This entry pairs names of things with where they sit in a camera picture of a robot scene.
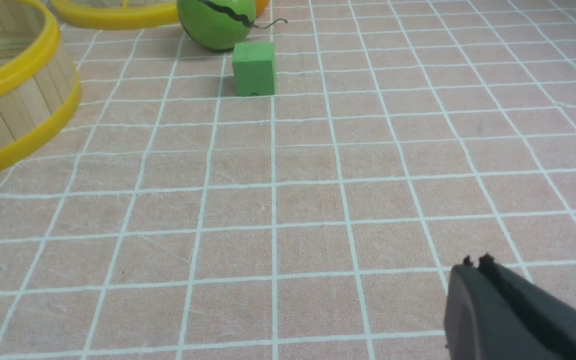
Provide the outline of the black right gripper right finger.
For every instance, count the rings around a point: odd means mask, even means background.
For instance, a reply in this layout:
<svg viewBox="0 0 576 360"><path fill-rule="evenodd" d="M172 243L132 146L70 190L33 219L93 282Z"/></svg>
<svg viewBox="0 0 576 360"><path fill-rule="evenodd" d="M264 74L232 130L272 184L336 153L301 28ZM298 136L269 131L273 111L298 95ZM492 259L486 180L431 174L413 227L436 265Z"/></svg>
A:
<svg viewBox="0 0 576 360"><path fill-rule="evenodd" d="M496 263L489 253L478 259L477 270L546 350L558 360L576 360L576 308Z"/></svg>

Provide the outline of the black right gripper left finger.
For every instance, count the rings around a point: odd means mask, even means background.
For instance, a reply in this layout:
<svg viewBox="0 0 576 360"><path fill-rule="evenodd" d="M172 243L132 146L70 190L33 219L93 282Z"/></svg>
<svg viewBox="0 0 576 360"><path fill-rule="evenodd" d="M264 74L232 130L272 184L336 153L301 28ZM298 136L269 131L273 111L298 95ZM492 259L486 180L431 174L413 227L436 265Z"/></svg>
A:
<svg viewBox="0 0 576 360"><path fill-rule="evenodd" d="M450 271L443 320L452 360L560 360L552 323L502 275L494 258L470 256Z"/></svg>

